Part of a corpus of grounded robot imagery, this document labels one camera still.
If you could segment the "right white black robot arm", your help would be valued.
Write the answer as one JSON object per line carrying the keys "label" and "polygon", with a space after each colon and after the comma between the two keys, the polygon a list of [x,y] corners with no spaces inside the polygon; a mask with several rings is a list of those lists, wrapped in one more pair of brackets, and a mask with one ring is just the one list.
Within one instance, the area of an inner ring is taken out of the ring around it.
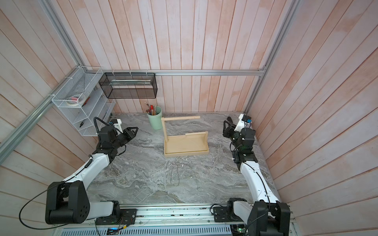
{"label": "right white black robot arm", "polygon": [[256,131],[248,125],[251,117],[241,114],[235,124],[231,117],[223,122],[222,134],[230,139],[232,160],[245,178],[253,204],[243,198],[230,198],[226,206],[214,204],[210,212],[215,222],[243,222],[244,236],[287,236],[291,211],[274,195],[262,175],[253,151]]}

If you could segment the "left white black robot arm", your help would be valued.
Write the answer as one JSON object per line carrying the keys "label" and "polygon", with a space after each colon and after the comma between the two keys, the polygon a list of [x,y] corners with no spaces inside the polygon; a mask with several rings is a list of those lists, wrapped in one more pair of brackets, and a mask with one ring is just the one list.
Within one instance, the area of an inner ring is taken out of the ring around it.
{"label": "left white black robot arm", "polygon": [[98,131],[98,144],[89,160],[71,176],[48,186],[45,221],[47,224],[81,224],[86,220],[121,219],[118,201],[90,202],[87,189],[96,176],[118,156],[118,148],[136,137],[137,127],[120,130],[106,125]]}

